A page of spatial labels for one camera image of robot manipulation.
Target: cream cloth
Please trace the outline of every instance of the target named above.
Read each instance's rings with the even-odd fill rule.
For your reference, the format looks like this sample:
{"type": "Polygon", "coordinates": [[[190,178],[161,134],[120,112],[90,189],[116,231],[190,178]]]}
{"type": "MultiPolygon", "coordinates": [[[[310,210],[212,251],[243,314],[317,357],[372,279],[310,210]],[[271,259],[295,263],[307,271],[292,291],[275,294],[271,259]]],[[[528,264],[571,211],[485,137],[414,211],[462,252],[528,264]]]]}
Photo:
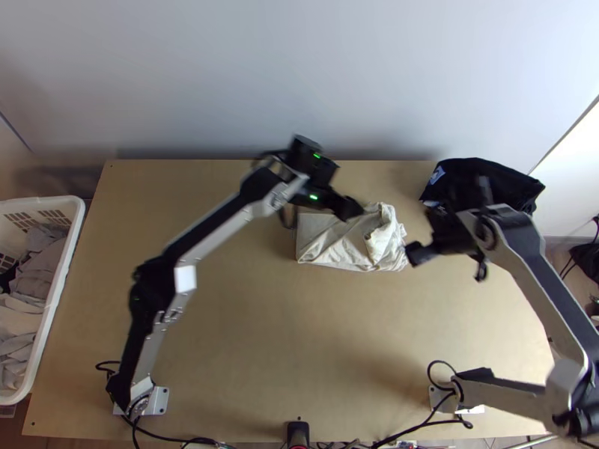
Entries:
{"type": "Polygon", "coordinates": [[[335,216],[301,212],[296,258],[352,271],[399,271],[407,264],[404,226],[389,204],[370,204],[362,216],[342,222],[335,216]]]}

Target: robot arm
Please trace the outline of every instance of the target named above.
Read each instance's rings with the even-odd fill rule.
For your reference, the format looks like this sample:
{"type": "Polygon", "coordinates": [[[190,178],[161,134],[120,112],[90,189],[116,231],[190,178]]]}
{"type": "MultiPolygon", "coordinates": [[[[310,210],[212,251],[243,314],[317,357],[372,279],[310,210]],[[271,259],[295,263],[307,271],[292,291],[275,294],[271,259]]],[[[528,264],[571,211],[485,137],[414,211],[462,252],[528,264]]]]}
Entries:
{"type": "Polygon", "coordinates": [[[156,386],[151,371],[167,328],[176,323],[195,292],[195,266],[254,218],[267,217],[287,202],[331,209],[347,220],[363,208],[329,185],[338,166],[308,139],[296,137],[289,150],[271,153],[241,182],[239,193],[174,239],[164,252],[139,266],[133,278],[129,337],[119,370],[106,390],[115,414],[130,420],[166,411],[168,388],[156,386]],[[273,168],[279,166],[279,172],[273,168]]]}
{"type": "MultiPolygon", "coordinates": [[[[486,277],[487,260],[501,266],[514,277],[563,357],[546,385],[497,379],[488,368],[457,373],[445,385],[454,389],[456,398],[444,403],[440,411],[486,404],[542,421],[550,432],[561,436],[580,438],[599,431],[599,335],[545,259],[544,241],[530,217],[505,204],[455,214],[429,210],[427,214],[433,242],[427,247],[419,242],[408,245],[411,264],[418,266],[438,254],[468,254],[480,264],[478,281],[486,277]]],[[[431,390],[431,401],[447,392],[431,390]]]]}

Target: white laundry basket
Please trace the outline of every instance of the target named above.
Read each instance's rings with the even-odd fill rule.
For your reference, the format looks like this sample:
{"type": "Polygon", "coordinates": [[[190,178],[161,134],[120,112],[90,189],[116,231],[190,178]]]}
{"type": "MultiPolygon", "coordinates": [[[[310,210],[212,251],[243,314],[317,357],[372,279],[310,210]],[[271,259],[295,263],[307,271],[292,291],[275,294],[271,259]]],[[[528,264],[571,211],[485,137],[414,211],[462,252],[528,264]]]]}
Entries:
{"type": "Polygon", "coordinates": [[[26,233],[30,228],[38,223],[53,223],[70,227],[46,299],[46,308],[43,311],[40,328],[35,336],[27,369],[25,370],[25,378],[21,387],[14,393],[10,395],[0,394],[0,406],[18,403],[27,396],[33,386],[37,367],[42,358],[43,348],[46,345],[56,306],[60,301],[70,261],[73,258],[75,245],[79,238],[84,214],[85,203],[81,198],[75,196],[0,201],[0,273],[11,268],[15,261],[23,256],[27,244],[26,233]]]}

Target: black garment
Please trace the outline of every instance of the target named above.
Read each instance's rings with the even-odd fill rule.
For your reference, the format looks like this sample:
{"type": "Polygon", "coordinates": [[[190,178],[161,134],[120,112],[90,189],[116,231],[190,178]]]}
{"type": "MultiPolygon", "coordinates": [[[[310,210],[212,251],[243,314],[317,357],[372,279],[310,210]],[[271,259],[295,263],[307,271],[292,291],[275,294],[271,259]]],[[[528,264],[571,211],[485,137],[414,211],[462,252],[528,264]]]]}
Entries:
{"type": "Polygon", "coordinates": [[[570,249],[576,265],[594,282],[599,284],[599,243],[586,243],[570,249]]]}
{"type": "Polygon", "coordinates": [[[11,268],[9,268],[8,270],[6,270],[5,272],[3,272],[0,275],[0,289],[2,290],[3,293],[10,293],[10,286],[8,285],[8,283],[10,281],[12,281],[13,279],[15,279],[16,268],[18,266],[19,266],[19,263],[16,262],[14,265],[12,265],[11,268]]]}
{"type": "Polygon", "coordinates": [[[496,162],[478,157],[446,159],[437,164],[420,201],[455,212],[478,208],[483,204],[479,176],[488,177],[493,204],[505,203],[528,214],[535,211],[535,199],[545,189],[535,178],[496,162]]]}

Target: wooden table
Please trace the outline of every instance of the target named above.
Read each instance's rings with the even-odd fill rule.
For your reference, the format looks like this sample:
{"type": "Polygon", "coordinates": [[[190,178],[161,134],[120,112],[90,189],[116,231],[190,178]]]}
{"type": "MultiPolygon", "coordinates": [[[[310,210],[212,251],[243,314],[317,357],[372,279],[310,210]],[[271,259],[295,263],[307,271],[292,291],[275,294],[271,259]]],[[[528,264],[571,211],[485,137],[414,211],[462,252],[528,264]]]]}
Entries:
{"type": "MultiPolygon", "coordinates": [[[[430,240],[418,197],[432,162],[341,162],[340,192],[395,206],[407,241],[430,240]]],[[[247,161],[114,161],[104,167],[29,406],[26,435],[130,439],[112,415],[98,361],[119,358],[131,273],[235,192],[247,161]]],[[[482,284],[466,256],[399,273],[298,265],[273,216],[252,222],[198,266],[198,292],[172,326],[153,372],[168,411],[158,433],[274,442],[301,417],[314,441],[381,439],[428,414],[427,364],[492,367],[542,383],[553,364],[544,330],[511,276],[482,284]]],[[[542,433],[487,408],[475,427],[428,427],[410,438],[542,433]]]]}

